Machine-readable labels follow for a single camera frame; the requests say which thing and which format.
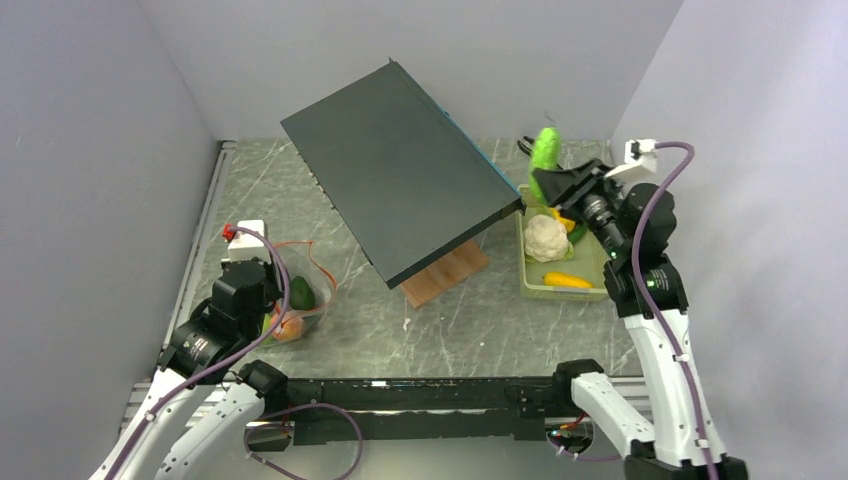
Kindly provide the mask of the dark green cucumber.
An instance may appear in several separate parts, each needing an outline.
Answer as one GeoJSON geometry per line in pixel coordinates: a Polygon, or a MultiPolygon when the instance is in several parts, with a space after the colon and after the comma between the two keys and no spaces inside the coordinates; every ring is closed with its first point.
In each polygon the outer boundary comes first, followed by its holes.
{"type": "Polygon", "coordinates": [[[290,310],[309,311],[317,306],[315,292],[303,276],[291,278],[289,286],[290,310]]]}

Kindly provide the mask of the orange fruit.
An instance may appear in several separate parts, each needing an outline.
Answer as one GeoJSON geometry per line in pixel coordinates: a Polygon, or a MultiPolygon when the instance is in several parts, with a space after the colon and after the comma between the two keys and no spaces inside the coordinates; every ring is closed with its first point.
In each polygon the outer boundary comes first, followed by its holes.
{"type": "Polygon", "coordinates": [[[302,337],[305,329],[302,316],[286,314],[280,325],[272,330],[271,338],[281,343],[294,341],[302,337]]]}

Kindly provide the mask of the light green plastic basket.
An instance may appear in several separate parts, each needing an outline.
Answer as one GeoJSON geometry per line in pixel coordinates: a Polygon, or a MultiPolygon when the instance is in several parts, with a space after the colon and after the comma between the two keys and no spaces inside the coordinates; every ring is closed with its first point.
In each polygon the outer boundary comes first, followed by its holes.
{"type": "Polygon", "coordinates": [[[515,231],[518,245],[519,289],[523,297],[551,301],[597,302],[608,299],[604,287],[603,267],[607,254],[589,231],[573,247],[573,254],[565,260],[538,263],[525,255],[524,230],[535,216],[545,213],[545,207],[532,196],[526,184],[518,187],[525,203],[523,213],[515,215],[515,231]],[[550,272],[571,275],[587,281],[589,287],[551,286],[544,283],[550,272]]]}

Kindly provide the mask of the clear zip top bag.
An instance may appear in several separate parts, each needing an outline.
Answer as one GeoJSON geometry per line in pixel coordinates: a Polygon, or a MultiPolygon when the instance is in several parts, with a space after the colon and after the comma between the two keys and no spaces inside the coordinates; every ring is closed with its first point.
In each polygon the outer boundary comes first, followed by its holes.
{"type": "Polygon", "coordinates": [[[291,295],[281,324],[263,341],[263,347],[282,345],[304,337],[326,313],[337,291],[337,281],[313,253],[312,240],[275,244],[290,276],[291,295]]]}

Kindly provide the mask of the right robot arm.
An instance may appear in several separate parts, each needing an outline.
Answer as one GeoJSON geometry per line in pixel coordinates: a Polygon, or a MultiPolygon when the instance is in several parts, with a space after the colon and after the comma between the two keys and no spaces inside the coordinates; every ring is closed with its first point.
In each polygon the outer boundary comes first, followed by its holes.
{"type": "Polygon", "coordinates": [[[535,168],[543,202],[578,220],[608,256],[604,285],[641,364],[649,417],[616,393],[594,360],[558,366],[551,388],[557,411],[587,414],[616,447],[628,479],[746,479],[709,413],[695,365],[689,302],[665,250],[677,226],[666,187],[623,191],[612,170],[593,160],[573,169],[535,168]]]}

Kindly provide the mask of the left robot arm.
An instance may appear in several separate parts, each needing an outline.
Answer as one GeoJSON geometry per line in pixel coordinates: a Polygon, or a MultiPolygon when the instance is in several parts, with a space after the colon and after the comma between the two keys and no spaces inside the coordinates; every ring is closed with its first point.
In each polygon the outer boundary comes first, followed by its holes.
{"type": "Polygon", "coordinates": [[[210,296],[173,332],[140,406],[93,478],[188,479],[226,435],[285,411],[287,377],[253,361],[211,412],[191,421],[228,368],[262,339],[266,315],[284,298],[285,280],[273,261],[224,262],[210,296]]]}

